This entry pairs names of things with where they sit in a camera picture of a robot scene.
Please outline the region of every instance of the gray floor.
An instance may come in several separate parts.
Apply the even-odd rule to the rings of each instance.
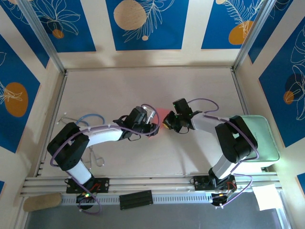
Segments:
[[[121,211],[104,206],[99,216],[62,206],[29,214],[26,229],[280,229],[275,209],[259,211],[253,193],[224,209],[211,204],[159,204]]]

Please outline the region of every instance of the blue cable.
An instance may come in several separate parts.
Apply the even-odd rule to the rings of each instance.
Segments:
[[[84,115],[83,117],[81,117],[79,120],[77,120],[75,124],[77,125],[78,123],[80,123],[81,120],[83,120],[84,118],[90,117],[90,116],[96,116],[96,117],[101,118],[101,119],[103,120],[103,124],[105,124],[105,119],[104,119],[104,117],[101,116],[100,114],[86,114],[86,115]]]

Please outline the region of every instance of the white wall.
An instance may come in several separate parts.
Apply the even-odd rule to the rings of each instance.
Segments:
[[[296,180],[298,174],[305,172],[305,139],[284,147],[258,78],[303,19],[304,9],[303,0],[294,0],[254,64],[247,57],[236,74],[241,81],[250,114],[263,115],[270,123],[281,156],[274,167],[297,228],[304,228],[305,223],[305,196]]]
[[[1,36],[41,83],[17,152],[14,154],[0,147],[0,180],[5,182],[0,199],[0,227],[8,229],[13,228],[20,188],[39,150],[42,127],[59,72],[52,61],[47,69],[42,66],[1,7],[0,21]]]
[[[190,0],[181,50],[119,51],[114,47],[106,2],[82,0],[97,52],[59,53],[65,68],[233,64],[239,49],[201,50],[214,0]]]

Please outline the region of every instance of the white paper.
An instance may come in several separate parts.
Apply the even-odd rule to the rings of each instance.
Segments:
[[[256,196],[260,211],[282,207],[280,195],[278,194],[274,184],[253,187],[253,192]]]

